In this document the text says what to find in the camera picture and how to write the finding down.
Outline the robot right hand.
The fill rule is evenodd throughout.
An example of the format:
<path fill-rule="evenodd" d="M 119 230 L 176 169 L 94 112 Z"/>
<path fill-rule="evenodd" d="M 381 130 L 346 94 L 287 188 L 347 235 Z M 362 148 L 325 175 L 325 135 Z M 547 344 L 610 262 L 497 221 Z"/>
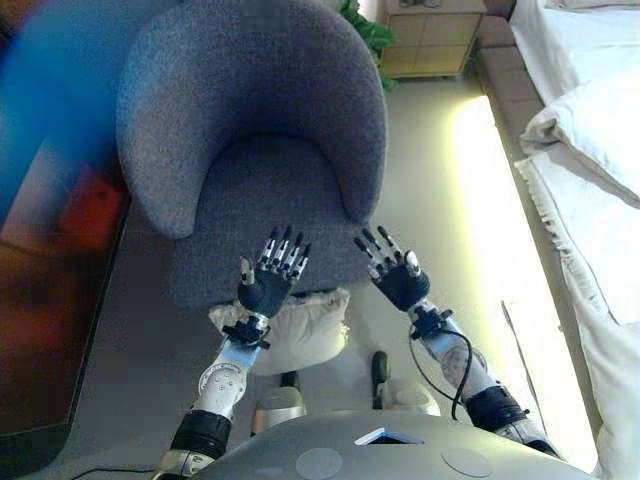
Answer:
<path fill-rule="evenodd" d="M 379 225 L 375 236 L 369 228 L 353 241 L 368 259 L 368 274 L 372 283 L 400 311 L 408 312 L 427 297 L 430 280 L 412 250 L 402 251 L 400 245 Z"/>

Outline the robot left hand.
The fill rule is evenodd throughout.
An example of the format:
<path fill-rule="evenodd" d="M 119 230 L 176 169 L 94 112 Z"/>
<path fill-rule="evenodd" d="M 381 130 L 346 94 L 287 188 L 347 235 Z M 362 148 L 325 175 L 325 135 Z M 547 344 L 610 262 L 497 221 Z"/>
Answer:
<path fill-rule="evenodd" d="M 240 257 L 238 300 L 246 310 L 268 319 L 279 312 L 309 261 L 311 245 L 302 246 L 303 239 L 291 226 L 282 235 L 275 227 L 256 262 Z"/>

